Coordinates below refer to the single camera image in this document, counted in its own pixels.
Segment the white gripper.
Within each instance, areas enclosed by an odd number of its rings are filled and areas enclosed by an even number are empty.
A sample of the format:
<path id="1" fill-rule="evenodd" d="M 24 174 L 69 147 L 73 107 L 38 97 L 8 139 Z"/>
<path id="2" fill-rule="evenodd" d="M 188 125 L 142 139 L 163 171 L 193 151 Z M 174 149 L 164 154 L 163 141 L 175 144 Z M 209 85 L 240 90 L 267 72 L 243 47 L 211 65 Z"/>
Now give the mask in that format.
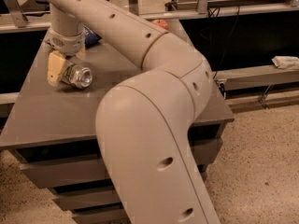
<path id="1" fill-rule="evenodd" d="M 64 55 L 76 55 L 81 60 L 86 59 L 85 34 L 65 36 L 49 28 L 47 41 L 55 49 L 49 55 L 47 80 L 51 86 L 57 86 L 63 77 L 67 65 Z"/>

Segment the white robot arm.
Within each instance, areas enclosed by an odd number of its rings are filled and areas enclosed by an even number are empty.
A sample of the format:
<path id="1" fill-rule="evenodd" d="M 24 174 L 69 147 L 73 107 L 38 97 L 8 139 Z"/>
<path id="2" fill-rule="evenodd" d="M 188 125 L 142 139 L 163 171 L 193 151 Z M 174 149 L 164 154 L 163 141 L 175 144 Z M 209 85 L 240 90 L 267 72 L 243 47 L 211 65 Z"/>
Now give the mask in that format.
<path id="1" fill-rule="evenodd" d="M 142 71 L 111 89 L 95 118 L 102 158 L 131 223 L 220 224 L 188 141 L 214 85 L 206 58 L 105 0 L 48 1 Z"/>

